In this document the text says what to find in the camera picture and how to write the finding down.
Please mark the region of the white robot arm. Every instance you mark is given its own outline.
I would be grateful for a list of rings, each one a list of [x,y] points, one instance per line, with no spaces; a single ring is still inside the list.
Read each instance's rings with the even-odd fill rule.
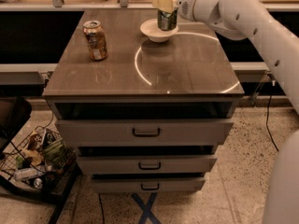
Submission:
[[[275,20],[260,0],[152,0],[232,40],[248,39],[299,113],[299,38]],[[299,131],[278,152],[263,210],[263,224],[299,224]]]

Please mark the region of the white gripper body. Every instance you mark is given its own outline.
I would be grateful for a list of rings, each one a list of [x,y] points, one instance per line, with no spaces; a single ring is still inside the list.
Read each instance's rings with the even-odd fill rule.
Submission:
[[[178,0],[178,14],[182,19],[195,21],[193,8],[196,0]]]

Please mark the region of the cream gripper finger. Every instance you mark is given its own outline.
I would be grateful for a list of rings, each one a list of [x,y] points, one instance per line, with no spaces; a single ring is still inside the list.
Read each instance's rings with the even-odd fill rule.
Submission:
[[[177,8],[177,0],[151,0],[152,5],[167,13],[173,13]]]

